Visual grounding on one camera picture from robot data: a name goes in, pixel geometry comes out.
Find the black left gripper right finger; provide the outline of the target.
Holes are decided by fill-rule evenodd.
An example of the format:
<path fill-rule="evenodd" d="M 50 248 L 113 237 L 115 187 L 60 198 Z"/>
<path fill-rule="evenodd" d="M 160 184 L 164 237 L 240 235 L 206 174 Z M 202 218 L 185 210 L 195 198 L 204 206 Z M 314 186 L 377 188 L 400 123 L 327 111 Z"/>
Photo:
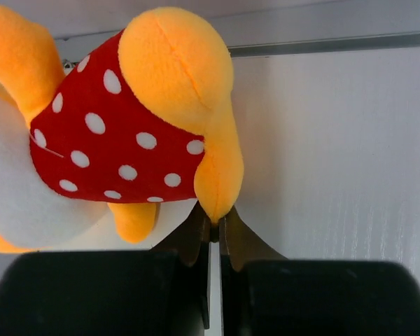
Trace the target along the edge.
<path fill-rule="evenodd" d="M 250 289 L 244 269 L 254 262 L 286 257 L 261 239 L 235 208 L 218 224 L 223 335 L 249 335 Z"/>

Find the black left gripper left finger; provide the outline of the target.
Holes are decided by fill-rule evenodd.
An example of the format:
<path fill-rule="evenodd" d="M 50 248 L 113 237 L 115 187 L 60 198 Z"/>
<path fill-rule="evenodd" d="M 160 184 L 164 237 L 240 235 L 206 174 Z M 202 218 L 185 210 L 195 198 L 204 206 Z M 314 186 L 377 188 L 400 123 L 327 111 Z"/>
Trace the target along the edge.
<path fill-rule="evenodd" d="M 200 204 L 172 233 L 156 244 L 152 252 L 176 255 L 173 293 L 170 295 L 172 329 L 208 329 L 210 327 L 209 222 Z"/>

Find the orange plush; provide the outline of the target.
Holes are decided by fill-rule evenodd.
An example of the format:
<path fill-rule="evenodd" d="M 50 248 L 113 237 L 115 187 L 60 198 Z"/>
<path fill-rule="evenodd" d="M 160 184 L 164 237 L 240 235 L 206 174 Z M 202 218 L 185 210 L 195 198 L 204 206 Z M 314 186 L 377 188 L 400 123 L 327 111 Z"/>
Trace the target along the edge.
<path fill-rule="evenodd" d="M 212 223 L 244 174 L 232 59 L 182 8 L 147 10 L 65 73 L 48 30 L 0 5 L 0 253 L 51 248 L 113 214 L 143 241 L 165 202 Z"/>

